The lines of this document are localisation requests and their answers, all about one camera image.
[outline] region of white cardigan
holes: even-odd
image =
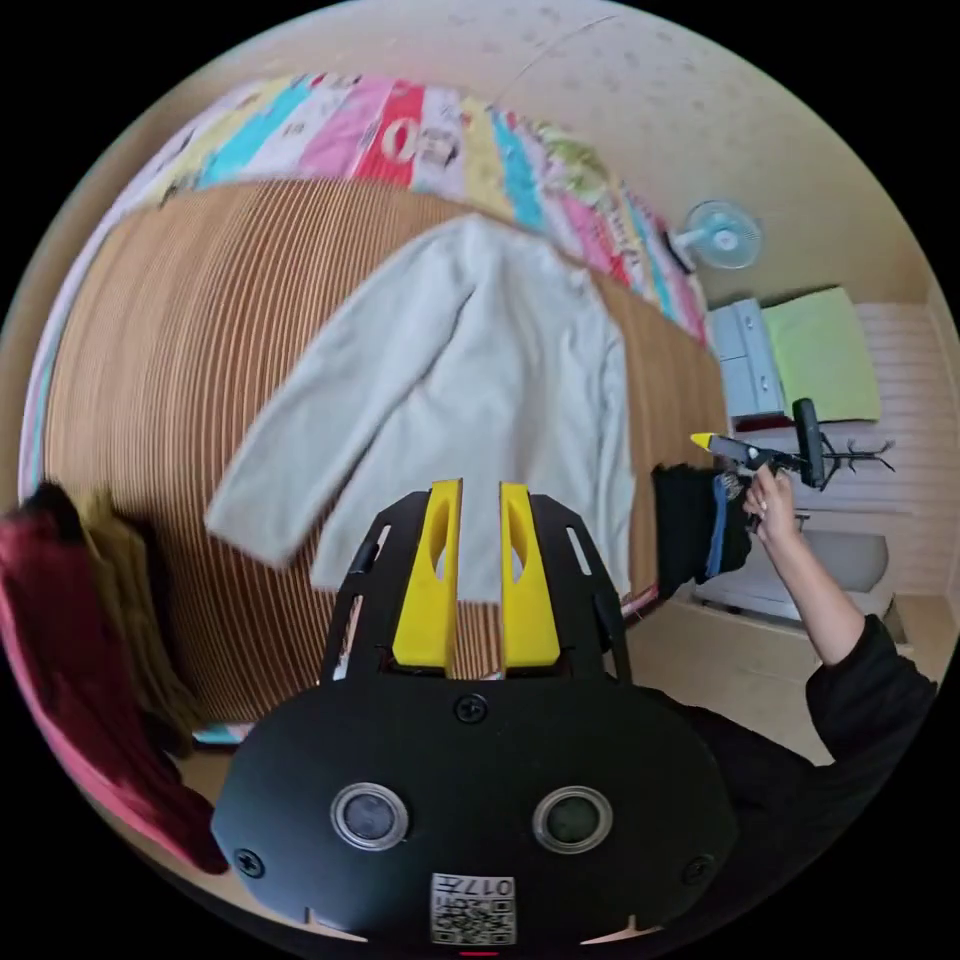
[[[579,513],[629,590],[620,331],[586,270],[477,214],[412,240],[330,318],[251,426],[206,525],[280,566],[336,498],[310,575],[336,589],[378,511],[457,477],[461,600],[500,599],[500,481]]]

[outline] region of wall-mounted fan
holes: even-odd
[[[760,256],[763,231],[735,203],[706,200],[687,214],[682,232],[667,231],[665,239],[688,273],[696,269],[697,259],[720,270],[742,270]]]

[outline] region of colorful quilt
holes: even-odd
[[[20,495],[39,480],[46,392],[73,297],[110,229],[181,190],[238,180],[371,178],[468,203],[543,233],[706,342],[699,284],[661,240],[665,223],[596,151],[562,128],[461,91],[375,75],[262,80],[173,137],[124,190],[74,263],[34,361]]]

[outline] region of white drawer cabinet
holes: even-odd
[[[723,372],[727,414],[783,413],[783,391],[756,300],[738,300],[707,314],[710,340]]]

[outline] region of qr code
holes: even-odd
[[[517,942],[513,877],[435,873],[430,890],[434,943],[495,946]]]

